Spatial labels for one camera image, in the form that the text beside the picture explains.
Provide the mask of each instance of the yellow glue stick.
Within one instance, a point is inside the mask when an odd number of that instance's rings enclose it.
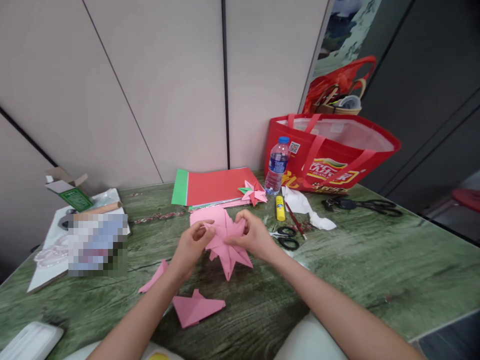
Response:
[[[277,196],[276,200],[276,219],[278,221],[285,221],[284,198]]]

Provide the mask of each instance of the paintbrush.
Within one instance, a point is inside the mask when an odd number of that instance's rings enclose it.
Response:
[[[288,209],[288,212],[289,212],[290,215],[291,215],[291,218],[292,218],[293,221],[295,222],[296,228],[298,229],[298,231],[300,232],[300,234],[303,236],[303,238],[304,238],[305,240],[307,240],[307,236],[306,236],[306,235],[304,234],[304,232],[302,231],[302,228],[300,227],[299,222],[298,222],[297,219],[295,218],[294,213],[292,212],[292,210],[290,210],[289,203],[285,201],[285,205],[286,205],[286,208]]]

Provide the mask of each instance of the scissor handle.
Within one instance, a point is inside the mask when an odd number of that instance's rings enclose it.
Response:
[[[396,208],[397,204],[388,200],[368,200],[368,201],[359,201],[362,205],[374,206],[378,208]]]
[[[387,206],[364,206],[364,208],[376,211],[377,213],[383,214],[390,216],[392,218],[399,218],[401,217],[404,213],[401,212],[400,210],[394,209],[393,207],[387,207]]]
[[[300,247],[299,242],[291,237],[279,237],[277,240],[287,250],[295,251]]]
[[[277,233],[279,233],[280,235],[285,235],[289,238],[293,238],[295,235],[297,235],[297,231],[290,227],[290,226],[282,226],[282,227],[279,227],[277,230],[276,230]]]

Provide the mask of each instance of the red tote bag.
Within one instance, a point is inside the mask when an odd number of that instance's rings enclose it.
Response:
[[[281,136],[290,138],[291,151],[282,184],[325,194],[346,192],[401,147],[390,132],[360,116],[290,114],[270,120],[265,169]]]

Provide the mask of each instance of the hand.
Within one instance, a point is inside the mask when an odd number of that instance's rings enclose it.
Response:
[[[211,226],[206,230],[204,223],[213,224],[214,221],[197,221],[181,234],[175,254],[168,266],[168,270],[177,274],[183,281],[192,275],[200,255],[215,236],[215,227]]]
[[[246,235],[228,237],[225,239],[225,244],[241,246],[267,263],[271,263],[272,259],[283,253],[259,217],[248,210],[242,210],[236,214],[235,222],[238,223],[241,219],[246,220],[244,232]]]

